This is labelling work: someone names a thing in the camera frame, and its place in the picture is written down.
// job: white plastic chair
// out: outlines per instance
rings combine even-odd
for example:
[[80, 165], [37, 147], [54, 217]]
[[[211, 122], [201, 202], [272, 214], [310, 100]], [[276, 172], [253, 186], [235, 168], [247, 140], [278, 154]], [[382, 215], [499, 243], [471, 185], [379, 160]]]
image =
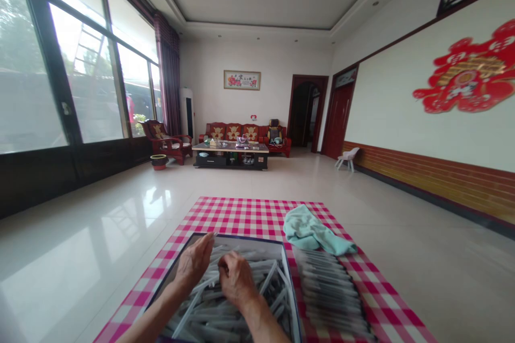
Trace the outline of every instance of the white plastic chair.
[[350, 168], [352, 170], [352, 172], [354, 173], [354, 162], [352, 160], [356, 156], [356, 153], [358, 152], [358, 150], [359, 150], [359, 147], [355, 147], [350, 152], [343, 152], [343, 154], [338, 157], [338, 160], [334, 164], [334, 167], [338, 166], [338, 170], [340, 170], [342, 163], [344, 161], [347, 161], [347, 169]]

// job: red cushion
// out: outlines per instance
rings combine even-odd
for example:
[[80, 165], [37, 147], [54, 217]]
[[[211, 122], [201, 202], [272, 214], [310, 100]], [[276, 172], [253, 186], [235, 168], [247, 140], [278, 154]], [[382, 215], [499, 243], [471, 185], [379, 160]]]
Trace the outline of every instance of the red cushion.
[[152, 136], [154, 138], [157, 138], [157, 139], [169, 138], [169, 136], [166, 135], [165, 126], [162, 123], [159, 123], [159, 124], [150, 123], [149, 126], [150, 126], [150, 133], [152, 134]]
[[239, 123], [228, 123], [226, 127], [227, 140], [235, 141], [236, 137], [241, 137], [241, 125]]
[[257, 141], [259, 137], [259, 126], [253, 124], [243, 125], [243, 134], [251, 140]]
[[225, 140], [225, 126], [216, 126], [212, 124], [211, 130], [208, 134], [211, 138]]

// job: pink checkered cloth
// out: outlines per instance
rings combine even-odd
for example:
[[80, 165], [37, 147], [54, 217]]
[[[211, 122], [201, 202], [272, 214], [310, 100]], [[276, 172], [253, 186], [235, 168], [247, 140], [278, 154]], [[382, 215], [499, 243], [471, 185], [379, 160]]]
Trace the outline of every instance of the pink checkered cloth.
[[[258, 200], [243, 198], [200, 197], [127, 295], [95, 342], [115, 342], [144, 312], [159, 283], [194, 232], [216, 231], [247, 237], [285, 242], [298, 308], [307, 342], [359, 341], [337, 331], [314, 328], [306, 318], [306, 306], [300, 290], [300, 278], [292, 246], [283, 234], [284, 217], [295, 207], [305, 204], [336, 235], [351, 237], [323, 203]], [[362, 296], [367, 319], [380, 342], [436, 342], [416, 314], [403, 302], [379, 270], [359, 250], [341, 258]]]

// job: white tile floor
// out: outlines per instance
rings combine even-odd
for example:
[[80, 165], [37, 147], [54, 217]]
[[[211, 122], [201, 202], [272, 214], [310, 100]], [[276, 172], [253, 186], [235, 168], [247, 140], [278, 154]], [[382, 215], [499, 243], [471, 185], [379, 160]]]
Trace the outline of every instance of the white tile floor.
[[325, 156], [140, 165], [0, 221], [2, 342], [89, 343], [199, 196], [324, 202], [442, 342], [513, 341], [515, 242]]

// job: glass tabletop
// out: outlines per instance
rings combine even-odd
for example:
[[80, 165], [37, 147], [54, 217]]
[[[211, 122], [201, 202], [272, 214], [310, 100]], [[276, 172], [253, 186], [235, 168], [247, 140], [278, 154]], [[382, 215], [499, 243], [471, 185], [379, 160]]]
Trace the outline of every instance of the glass tabletop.
[[236, 147], [236, 142], [220, 141], [216, 146], [206, 145], [204, 142], [193, 146], [193, 150], [197, 151], [228, 151], [228, 152], [260, 152], [268, 153], [268, 148], [265, 144], [251, 143], [245, 147]]

